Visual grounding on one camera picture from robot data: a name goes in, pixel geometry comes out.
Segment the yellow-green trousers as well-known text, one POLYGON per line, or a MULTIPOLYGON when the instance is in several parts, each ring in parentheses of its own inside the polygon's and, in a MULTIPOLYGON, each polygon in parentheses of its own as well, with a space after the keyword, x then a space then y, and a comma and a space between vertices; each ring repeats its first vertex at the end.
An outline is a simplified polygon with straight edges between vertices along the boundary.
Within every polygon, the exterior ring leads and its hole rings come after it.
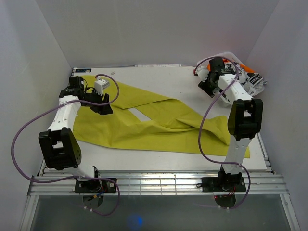
POLYGON ((231 136, 224 115, 203 117, 185 103, 121 82, 107 89, 110 115, 81 107, 76 139, 114 149, 225 156, 231 136))

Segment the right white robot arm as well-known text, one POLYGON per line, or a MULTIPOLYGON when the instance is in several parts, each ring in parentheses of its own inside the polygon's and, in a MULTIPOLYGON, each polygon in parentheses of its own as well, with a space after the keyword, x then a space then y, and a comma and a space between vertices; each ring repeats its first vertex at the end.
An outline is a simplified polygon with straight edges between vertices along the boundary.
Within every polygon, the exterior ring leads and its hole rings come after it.
POLYGON ((233 68, 227 68, 224 57, 214 56, 207 58, 210 70, 208 74, 196 67, 194 75, 203 79, 199 83, 201 88, 210 97, 217 100, 226 96, 231 103, 231 112, 227 127, 231 136, 227 156, 216 177, 202 178, 197 186, 206 193, 247 193, 250 184, 245 184, 242 171, 245 170, 243 160, 247 148, 261 130, 263 102, 249 95, 239 81, 239 67, 232 62, 233 68))

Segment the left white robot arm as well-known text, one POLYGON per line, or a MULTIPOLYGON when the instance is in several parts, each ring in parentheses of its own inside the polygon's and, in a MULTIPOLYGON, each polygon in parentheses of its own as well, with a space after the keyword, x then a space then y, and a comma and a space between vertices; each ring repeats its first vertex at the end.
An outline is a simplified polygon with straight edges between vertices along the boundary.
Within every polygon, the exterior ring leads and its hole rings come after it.
POLYGON ((73 126, 79 109, 88 106, 100 115, 112 114, 109 95, 103 90, 109 87, 106 79, 94 82, 92 92, 82 77, 70 77, 69 85, 60 92, 59 105, 55 118, 48 130, 40 132, 38 141, 47 168, 58 171, 67 169, 73 176, 88 177, 85 186, 91 192, 97 192, 102 187, 98 178, 98 170, 94 166, 82 163, 81 148, 73 134, 73 126))

